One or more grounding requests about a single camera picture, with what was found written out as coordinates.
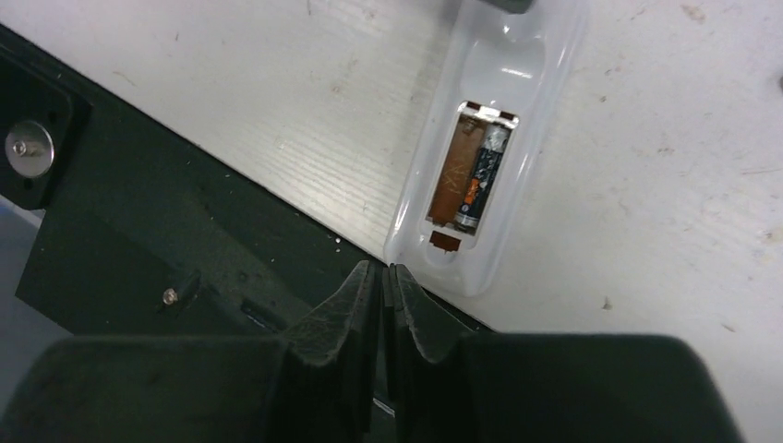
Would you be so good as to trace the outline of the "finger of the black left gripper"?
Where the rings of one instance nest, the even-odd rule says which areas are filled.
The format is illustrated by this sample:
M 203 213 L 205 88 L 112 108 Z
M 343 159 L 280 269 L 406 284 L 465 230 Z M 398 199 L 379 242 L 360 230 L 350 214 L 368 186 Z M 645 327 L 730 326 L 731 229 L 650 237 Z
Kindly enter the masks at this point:
M 525 14 L 535 3 L 535 0 L 482 0 L 507 14 Z

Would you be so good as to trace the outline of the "black orange AAA battery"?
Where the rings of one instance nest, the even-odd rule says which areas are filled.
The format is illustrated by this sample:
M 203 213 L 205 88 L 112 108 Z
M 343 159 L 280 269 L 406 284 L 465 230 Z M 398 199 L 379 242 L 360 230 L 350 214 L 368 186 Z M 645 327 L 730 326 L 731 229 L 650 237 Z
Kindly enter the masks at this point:
M 492 124 L 487 127 L 469 182 L 455 217 L 456 229 L 473 233 L 488 204 L 491 188 L 498 174 L 511 130 L 506 126 Z

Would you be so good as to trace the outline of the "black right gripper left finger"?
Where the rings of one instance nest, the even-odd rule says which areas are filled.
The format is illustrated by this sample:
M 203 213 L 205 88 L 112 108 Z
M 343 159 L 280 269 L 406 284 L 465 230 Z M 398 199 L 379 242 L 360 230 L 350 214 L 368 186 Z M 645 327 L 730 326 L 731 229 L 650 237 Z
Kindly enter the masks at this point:
M 359 442 L 378 350 L 378 269 L 356 264 L 266 336 L 93 336 L 48 347 L 1 419 L 5 442 Z

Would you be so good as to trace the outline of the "white remote control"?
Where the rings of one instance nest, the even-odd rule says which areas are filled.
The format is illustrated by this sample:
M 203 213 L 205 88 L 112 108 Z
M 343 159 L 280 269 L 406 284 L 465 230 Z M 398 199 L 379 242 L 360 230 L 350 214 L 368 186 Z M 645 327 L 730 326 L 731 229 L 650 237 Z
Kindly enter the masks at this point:
M 383 247 L 430 291 L 490 285 L 572 67 L 585 1 L 463 1 Z

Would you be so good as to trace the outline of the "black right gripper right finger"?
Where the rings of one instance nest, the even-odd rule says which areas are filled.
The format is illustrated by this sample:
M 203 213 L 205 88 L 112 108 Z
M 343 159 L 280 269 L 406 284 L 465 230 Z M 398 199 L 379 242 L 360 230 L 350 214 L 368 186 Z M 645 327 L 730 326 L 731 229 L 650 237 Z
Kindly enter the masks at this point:
M 741 441 L 683 341 L 473 330 L 402 265 L 384 270 L 382 292 L 402 442 Z

